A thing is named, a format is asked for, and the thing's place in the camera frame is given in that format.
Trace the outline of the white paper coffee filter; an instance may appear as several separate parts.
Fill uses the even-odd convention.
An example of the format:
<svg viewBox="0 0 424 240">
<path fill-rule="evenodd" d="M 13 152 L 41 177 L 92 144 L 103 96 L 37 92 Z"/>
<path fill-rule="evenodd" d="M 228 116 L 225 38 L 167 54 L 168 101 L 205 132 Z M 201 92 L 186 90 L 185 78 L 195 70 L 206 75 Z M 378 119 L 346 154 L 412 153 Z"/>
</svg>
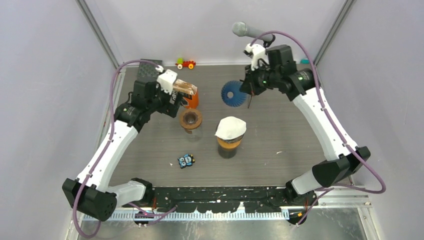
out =
<svg viewBox="0 0 424 240">
<path fill-rule="evenodd" d="M 219 121 L 214 135 L 222 140 L 233 140 L 244 135 L 246 130 L 247 123 L 244 120 L 228 116 Z"/>
</svg>

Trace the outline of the blue ribbed dripper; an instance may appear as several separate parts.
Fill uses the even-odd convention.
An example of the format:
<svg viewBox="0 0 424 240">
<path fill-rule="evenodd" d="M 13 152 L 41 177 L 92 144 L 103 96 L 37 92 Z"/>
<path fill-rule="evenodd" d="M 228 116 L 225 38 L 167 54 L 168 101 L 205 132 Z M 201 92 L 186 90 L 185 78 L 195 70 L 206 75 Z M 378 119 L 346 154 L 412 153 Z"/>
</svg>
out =
<svg viewBox="0 0 424 240">
<path fill-rule="evenodd" d="M 240 91 L 241 81 L 231 80 L 225 83 L 221 89 L 221 99 L 229 107 L 240 107 L 247 99 L 247 94 Z"/>
</svg>

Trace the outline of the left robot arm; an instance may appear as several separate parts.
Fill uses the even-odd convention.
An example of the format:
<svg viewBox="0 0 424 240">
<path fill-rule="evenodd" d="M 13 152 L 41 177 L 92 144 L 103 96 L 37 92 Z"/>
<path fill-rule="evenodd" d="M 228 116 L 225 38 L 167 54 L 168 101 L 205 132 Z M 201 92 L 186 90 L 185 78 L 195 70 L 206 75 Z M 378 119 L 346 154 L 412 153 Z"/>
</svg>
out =
<svg viewBox="0 0 424 240">
<path fill-rule="evenodd" d="M 70 206 L 96 220 L 108 220 L 117 207 L 136 202 L 148 207 L 154 199 L 153 185 L 138 177 L 129 182 L 110 186 L 110 180 L 131 142 L 154 113 L 171 118 L 177 116 L 183 94 L 166 92 L 153 78 L 146 82 L 137 80 L 126 102 L 115 112 L 106 137 L 98 150 L 75 178 L 67 178 L 62 190 Z"/>
</svg>

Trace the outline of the dark glass carafe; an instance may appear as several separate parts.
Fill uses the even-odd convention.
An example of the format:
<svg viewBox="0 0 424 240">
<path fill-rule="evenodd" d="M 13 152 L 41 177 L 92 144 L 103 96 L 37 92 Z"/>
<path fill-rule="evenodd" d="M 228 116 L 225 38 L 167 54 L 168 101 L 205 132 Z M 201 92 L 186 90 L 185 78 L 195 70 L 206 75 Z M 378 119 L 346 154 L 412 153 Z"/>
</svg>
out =
<svg viewBox="0 0 424 240">
<path fill-rule="evenodd" d="M 223 148 L 221 146 L 218 146 L 218 154 L 224 158 L 224 159 L 230 159 L 233 158 L 237 154 L 237 148 Z"/>
</svg>

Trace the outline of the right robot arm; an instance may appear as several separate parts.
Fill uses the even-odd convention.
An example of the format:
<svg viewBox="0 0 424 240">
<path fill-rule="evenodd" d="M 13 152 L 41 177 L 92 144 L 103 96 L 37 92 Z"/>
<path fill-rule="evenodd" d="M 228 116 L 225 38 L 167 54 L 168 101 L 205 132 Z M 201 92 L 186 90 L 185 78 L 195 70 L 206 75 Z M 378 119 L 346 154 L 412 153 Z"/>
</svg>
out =
<svg viewBox="0 0 424 240">
<path fill-rule="evenodd" d="M 359 147 L 335 117 L 319 83 L 315 82 L 309 68 L 297 69 L 292 49 L 288 45 L 265 48 L 248 44 L 244 53 L 251 58 L 245 67 L 245 78 L 240 91 L 260 95 L 267 89 L 278 89 L 285 94 L 303 114 L 315 133 L 325 160 L 308 172 L 286 183 L 285 198 L 291 205 L 299 205 L 306 193 L 318 188 L 328 188 L 356 173 L 370 156 L 370 150 Z"/>
</svg>

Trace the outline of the orange coffee filter bag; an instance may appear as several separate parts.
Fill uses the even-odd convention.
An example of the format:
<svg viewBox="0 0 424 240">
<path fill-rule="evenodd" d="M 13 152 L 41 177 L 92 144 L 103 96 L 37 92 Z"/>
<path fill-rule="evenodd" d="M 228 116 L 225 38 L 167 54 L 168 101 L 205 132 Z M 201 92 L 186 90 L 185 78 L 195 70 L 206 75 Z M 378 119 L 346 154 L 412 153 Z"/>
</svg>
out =
<svg viewBox="0 0 424 240">
<path fill-rule="evenodd" d="M 181 105 L 186 109 L 196 109 L 199 105 L 198 87 L 192 83 L 177 79 L 173 83 L 173 89 L 181 93 L 183 98 Z"/>
</svg>

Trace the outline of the glass carafe with wooden collar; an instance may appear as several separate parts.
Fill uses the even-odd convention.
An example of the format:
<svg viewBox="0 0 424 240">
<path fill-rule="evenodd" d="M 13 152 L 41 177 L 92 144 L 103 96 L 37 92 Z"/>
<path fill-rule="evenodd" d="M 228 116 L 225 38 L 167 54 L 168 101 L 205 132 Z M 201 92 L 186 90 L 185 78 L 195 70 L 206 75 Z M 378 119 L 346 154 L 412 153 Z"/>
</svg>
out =
<svg viewBox="0 0 424 240">
<path fill-rule="evenodd" d="M 196 142 L 199 141 L 203 137 L 203 130 L 202 127 L 197 127 L 194 129 L 184 129 L 186 133 L 186 137 L 190 142 Z"/>
</svg>

